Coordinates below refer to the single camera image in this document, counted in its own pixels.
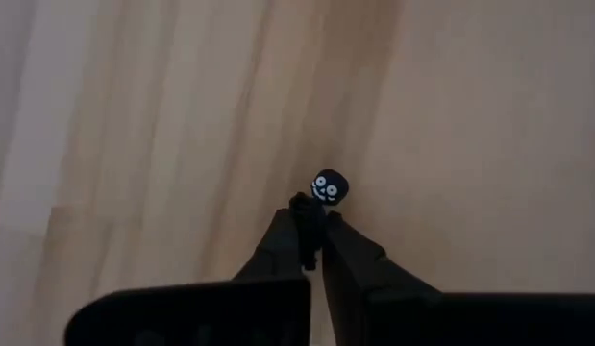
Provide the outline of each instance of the smiley face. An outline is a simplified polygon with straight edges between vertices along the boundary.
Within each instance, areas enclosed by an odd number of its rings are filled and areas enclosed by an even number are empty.
[[[327,206],[337,205],[348,194],[348,181],[332,169],[324,169],[311,184],[312,195]]]

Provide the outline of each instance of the wooden surface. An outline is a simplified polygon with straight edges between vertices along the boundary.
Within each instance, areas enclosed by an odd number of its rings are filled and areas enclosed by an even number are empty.
[[[322,167],[440,289],[595,291],[595,0],[103,0],[95,21],[37,342],[106,292],[231,277]]]
[[[0,0],[0,182],[12,139],[35,5],[36,0]]]

